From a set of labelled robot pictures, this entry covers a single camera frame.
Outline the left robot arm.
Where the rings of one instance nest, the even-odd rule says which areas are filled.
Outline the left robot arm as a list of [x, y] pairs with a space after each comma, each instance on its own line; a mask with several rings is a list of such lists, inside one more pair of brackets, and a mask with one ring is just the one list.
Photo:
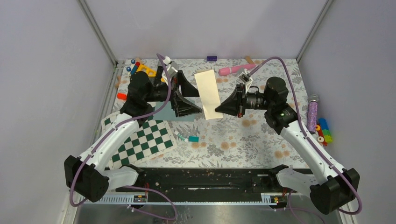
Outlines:
[[144, 188], [143, 170], [124, 165], [119, 169], [106, 170], [106, 166], [124, 141], [137, 132], [155, 109], [150, 102], [170, 100], [178, 117], [201, 113], [202, 109], [186, 100], [198, 97], [199, 92], [189, 83], [181, 70], [170, 77], [169, 83], [154, 86], [144, 71], [131, 75], [127, 99], [114, 123], [98, 140], [80, 156], [68, 156], [64, 161], [66, 185], [70, 188], [69, 200], [73, 206], [74, 192], [91, 202], [97, 202], [104, 194], [120, 187], [128, 186], [138, 192]]

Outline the green white glue stick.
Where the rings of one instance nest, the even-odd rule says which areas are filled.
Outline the green white glue stick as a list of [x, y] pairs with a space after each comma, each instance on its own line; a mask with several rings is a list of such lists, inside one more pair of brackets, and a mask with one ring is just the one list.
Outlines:
[[188, 142], [188, 138], [186, 138], [184, 135], [182, 135], [179, 131], [175, 131], [174, 134], [182, 141]]

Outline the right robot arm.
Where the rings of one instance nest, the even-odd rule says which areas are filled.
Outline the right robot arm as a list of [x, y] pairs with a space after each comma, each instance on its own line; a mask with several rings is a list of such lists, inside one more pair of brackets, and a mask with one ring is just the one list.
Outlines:
[[297, 112], [287, 103], [288, 88], [283, 79], [271, 77], [262, 93], [246, 92], [244, 84], [236, 85], [233, 93], [216, 112], [241, 118], [247, 109], [264, 110], [269, 127], [290, 143], [309, 166], [308, 176], [286, 165], [270, 170], [269, 189], [280, 192], [292, 189], [311, 199], [322, 214], [329, 214], [356, 198], [360, 175], [336, 162], [299, 122]]

